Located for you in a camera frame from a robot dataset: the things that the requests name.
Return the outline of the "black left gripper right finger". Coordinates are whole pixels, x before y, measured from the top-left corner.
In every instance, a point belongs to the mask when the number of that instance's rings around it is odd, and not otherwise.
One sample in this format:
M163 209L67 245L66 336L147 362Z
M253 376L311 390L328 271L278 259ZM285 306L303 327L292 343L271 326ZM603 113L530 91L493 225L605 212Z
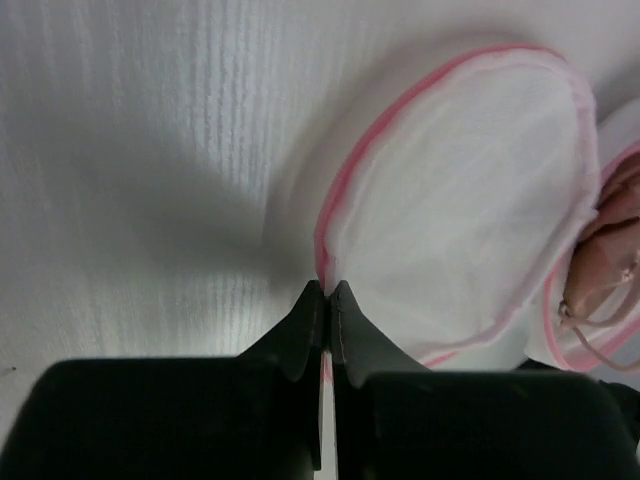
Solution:
M329 299L341 479L635 479L610 386L551 369L433 372L361 311Z

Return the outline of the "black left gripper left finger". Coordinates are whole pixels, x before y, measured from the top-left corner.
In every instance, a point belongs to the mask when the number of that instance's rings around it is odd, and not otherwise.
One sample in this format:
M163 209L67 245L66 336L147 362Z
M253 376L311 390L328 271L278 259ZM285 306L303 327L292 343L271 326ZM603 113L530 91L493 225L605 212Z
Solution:
M321 467L325 298L235 357L59 362L1 452L5 479L310 479Z

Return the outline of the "pink satin bra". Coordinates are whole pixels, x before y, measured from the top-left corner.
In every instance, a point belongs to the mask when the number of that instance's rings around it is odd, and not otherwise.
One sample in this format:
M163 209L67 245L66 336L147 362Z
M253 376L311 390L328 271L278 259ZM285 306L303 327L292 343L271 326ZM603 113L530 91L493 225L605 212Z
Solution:
M558 313L560 324L573 331L581 345L605 365L633 372L639 362L620 365L595 348L583 327L604 330L628 319L639 304L639 154L622 159L604 183L597 215L581 233L569 263ZM615 290L629 290L619 307L606 319L592 315Z

